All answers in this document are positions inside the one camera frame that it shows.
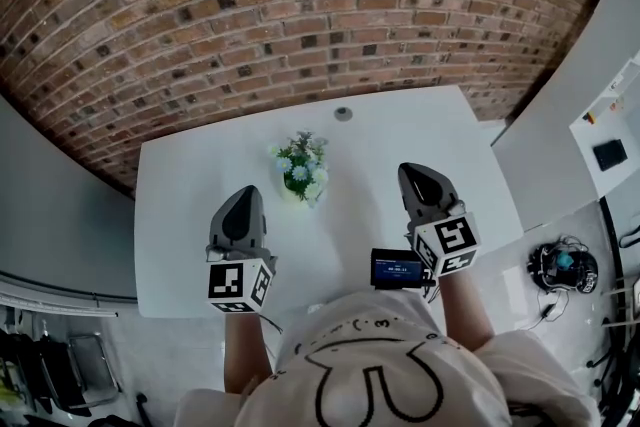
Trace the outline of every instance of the person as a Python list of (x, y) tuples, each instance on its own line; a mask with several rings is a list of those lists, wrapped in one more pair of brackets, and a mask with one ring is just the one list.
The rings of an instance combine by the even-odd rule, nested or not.
[(439, 284), (446, 336), (420, 294), (359, 292), (285, 333), (275, 373), (258, 315), (227, 316), (227, 393), (190, 392), (176, 427), (600, 425), (534, 334), (494, 333), (469, 270)]

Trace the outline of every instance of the display screen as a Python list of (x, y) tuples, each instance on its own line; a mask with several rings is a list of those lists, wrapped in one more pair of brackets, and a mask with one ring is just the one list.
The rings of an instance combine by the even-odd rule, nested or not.
[(376, 260), (375, 277), (380, 280), (420, 281), (422, 262)]

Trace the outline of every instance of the vase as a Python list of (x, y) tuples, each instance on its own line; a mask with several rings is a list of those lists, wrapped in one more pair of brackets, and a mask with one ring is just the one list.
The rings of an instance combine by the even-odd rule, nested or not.
[(296, 196), (296, 193), (292, 190), (287, 189), (287, 186), (284, 184), (284, 176), (280, 180), (280, 196), (285, 201), (285, 203), (289, 203), (291, 205), (301, 205), (303, 207), (309, 208), (309, 204)]

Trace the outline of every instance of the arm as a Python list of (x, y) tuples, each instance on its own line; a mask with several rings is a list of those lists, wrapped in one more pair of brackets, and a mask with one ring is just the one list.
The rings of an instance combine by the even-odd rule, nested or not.
[(241, 394), (252, 379), (256, 386), (272, 374), (262, 338), (260, 317), (254, 313), (225, 319), (224, 389)]
[(447, 336), (472, 352), (493, 338), (491, 322), (469, 271), (441, 277), (440, 293)]

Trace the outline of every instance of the tabletop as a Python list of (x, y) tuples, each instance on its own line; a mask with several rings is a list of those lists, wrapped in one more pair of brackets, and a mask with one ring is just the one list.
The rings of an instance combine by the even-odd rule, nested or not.
[[(352, 117), (339, 121), (336, 109)], [(329, 183), (311, 209), (285, 202), (267, 147), (299, 130), (329, 140)], [(522, 236), (491, 147), (455, 86), (376, 93), (253, 114), (142, 147), (136, 191), (135, 265), (147, 317), (214, 317), (205, 246), (211, 218), (253, 184), (279, 257), (263, 312), (280, 313), (370, 289), (371, 249), (410, 249), (397, 170), (432, 167), (453, 182), (480, 232), (480, 257)]]

